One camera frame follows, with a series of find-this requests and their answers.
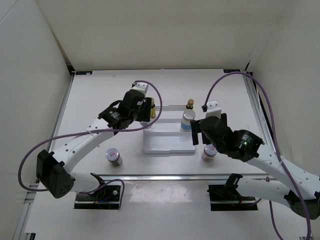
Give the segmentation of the brown sauce bottle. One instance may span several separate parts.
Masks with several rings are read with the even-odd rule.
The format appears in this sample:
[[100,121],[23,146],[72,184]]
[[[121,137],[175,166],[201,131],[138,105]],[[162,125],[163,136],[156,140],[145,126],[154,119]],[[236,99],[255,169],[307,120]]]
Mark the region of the brown sauce bottle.
[[186,104],[186,106],[185,106],[185,109],[186,109],[186,110],[193,110],[193,108],[194,108],[194,100],[190,98],[190,99],[187,101],[187,104]]
[[151,98],[150,118],[151,119],[155,119],[156,118],[155,99],[153,97]]

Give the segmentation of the tall silver-lid jar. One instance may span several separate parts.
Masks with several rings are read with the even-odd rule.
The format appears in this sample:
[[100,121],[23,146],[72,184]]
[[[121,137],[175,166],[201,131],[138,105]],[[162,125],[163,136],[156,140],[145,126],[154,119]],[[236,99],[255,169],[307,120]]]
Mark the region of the tall silver-lid jar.
[[191,131],[191,121],[193,121],[196,117],[196,113],[193,109],[186,109],[181,118],[180,130],[182,132]]
[[152,123],[151,122],[146,122],[146,121],[142,121],[140,122],[140,125],[145,129],[148,130],[152,127]]

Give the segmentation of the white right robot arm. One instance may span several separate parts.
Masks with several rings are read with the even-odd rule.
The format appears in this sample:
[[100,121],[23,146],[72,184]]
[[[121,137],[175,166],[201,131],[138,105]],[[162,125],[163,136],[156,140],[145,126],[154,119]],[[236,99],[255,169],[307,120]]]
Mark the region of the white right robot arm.
[[225,113],[221,118],[192,120],[190,125],[194,145],[198,145],[198,134],[201,134],[202,142],[212,144],[220,154],[257,167],[277,180],[259,181],[232,173],[224,185],[227,198],[256,197],[284,205],[306,219],[316,220],[320,216],[319,176],[285,158],[279,160],[273,149],[254,133],[231,130]]

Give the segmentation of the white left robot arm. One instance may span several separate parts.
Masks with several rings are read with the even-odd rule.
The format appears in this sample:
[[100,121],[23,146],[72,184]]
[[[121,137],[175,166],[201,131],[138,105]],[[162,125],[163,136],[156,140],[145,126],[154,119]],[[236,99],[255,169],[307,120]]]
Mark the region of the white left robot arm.
[[127,129],[133,122],[150,121],[152,99],[147,90],[133,87],[122,100],[110,104],[85,130],[62,147],[37,155],[36,177],[56,199],[68,192],[87,192],[93,200],[100,200],[105,194],[102,181],[90,174],[84,183],[72,170],[93,149],[117,133]]

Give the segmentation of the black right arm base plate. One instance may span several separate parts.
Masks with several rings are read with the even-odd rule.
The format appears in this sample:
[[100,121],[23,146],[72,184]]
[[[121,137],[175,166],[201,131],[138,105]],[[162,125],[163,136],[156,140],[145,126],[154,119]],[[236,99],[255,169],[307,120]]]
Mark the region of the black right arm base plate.
[[256,198],[242,196],[236,190],[228,190],[223,184],[210,184],[209,194],[210,210],[212,212],[238,212],[257,211]]

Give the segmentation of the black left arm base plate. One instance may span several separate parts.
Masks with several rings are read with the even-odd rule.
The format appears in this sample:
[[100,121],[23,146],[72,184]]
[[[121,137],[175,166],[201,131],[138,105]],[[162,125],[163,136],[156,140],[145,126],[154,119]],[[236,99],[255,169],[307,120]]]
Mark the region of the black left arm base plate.
[[77,193],[73,208],[76,210],[118,210],[121,206],[123,184],[111,182],[94,193]]

